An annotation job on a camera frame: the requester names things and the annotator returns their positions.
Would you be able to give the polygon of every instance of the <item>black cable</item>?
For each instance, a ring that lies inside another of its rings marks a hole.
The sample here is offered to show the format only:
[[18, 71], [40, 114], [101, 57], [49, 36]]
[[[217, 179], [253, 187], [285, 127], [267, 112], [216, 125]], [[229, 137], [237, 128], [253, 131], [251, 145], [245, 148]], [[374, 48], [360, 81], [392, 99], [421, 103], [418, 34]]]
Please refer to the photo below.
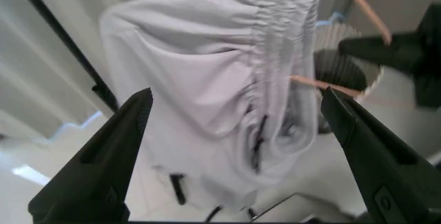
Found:
[[74, 55], [77, 61], [83, 66], [84, 70], [92, 77], [96, 85], [92, 90], [103, 100], [107, 106], [114, 112], [118, 110], [116, 98], [110, 91], [109, 87], [104, 83], [98, 72], [93, 68], [82, 51], [76, 46], [70, 35], [66, 32], [63, 26], [58, 22], [57, 18], [50, 12], [49, 8], [44, 4], [43, 0], [28, 0], [37, 12], [48, 23], [52, 30], [57, 34], [63, 44]]
[[213, 219], [213, 217], [221, 210], [222, 210], [221, 206], [215, 207], [214, 210], [211, 213], [209, 213], [209, 215], [207, 216], [204, 222], [210, 222]]

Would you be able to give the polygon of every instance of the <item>white cloth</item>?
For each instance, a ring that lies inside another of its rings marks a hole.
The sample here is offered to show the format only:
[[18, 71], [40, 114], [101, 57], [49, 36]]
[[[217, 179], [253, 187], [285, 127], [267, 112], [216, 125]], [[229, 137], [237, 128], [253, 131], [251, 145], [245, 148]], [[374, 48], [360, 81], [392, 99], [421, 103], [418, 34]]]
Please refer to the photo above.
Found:
[[[133, 0], [109, 9], [101, 36], [119, 103], [152, 89], [143, 137], [151, 163], [238, 208], [285, 177], [317, 128], [314, 89], [289, 82], [290, 74], [314, 77], [317, 5]], [[266, 114], [256, 173], [252, 148]]]

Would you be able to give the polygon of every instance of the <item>white fabric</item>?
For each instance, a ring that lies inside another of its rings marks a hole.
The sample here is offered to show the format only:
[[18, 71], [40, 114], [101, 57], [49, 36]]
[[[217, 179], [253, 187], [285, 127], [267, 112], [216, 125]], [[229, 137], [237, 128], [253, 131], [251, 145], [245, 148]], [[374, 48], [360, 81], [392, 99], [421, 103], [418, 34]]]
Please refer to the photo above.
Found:
[[[153, 92], [143, 138], [151, 162], [237, 208], [285, 177], [316, 133], [314, 89], [290, 86], [289, 75], [314, 76], [317, 5], [133, 0], [108, 10], [101, 37], [119, 103], [143, 88]], [[257, 174], [251, 154], [263, 115]]]

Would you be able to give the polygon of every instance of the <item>black rod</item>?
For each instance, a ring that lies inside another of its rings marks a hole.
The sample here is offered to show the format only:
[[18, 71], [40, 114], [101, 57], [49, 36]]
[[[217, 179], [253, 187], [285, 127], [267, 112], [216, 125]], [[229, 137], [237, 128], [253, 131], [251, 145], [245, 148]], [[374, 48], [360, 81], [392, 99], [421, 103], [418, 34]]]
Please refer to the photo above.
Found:
[[49, 8], [44, 4], [43, 0], [28, 0], [34, 8], [38, 11], [41, 17], [44, 18], [46, 23], [54, 30], [60, 40], [74, 55], [77, 61], [83, 66], [84, 70], [92, 77], [96, 85], [92, 90], [103, 100], [107, 106], [114, 112], [118, 109], [116, 98], [110, 91], [109, 87], [104, 83], [103, 79], [99, 76], [88, 59], [82, 53], [82, 51], [76, 46], [70, 35], [65, 31], [63, 26], [58, 22], [57, 18], [50, 12]]

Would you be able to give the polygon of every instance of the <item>black cord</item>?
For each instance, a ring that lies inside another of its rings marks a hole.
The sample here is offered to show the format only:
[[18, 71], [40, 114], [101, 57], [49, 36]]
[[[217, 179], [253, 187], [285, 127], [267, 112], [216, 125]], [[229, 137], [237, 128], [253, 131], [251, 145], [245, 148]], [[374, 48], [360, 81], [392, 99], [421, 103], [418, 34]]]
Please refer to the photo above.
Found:
[[213, 217], [221, 210], [222, 210], [221, 206], [215, 207], [214, 210], [211, 213], [209, 213], [209, 215], [205, 219], [205, 222], [210, 222], [213, 219]]

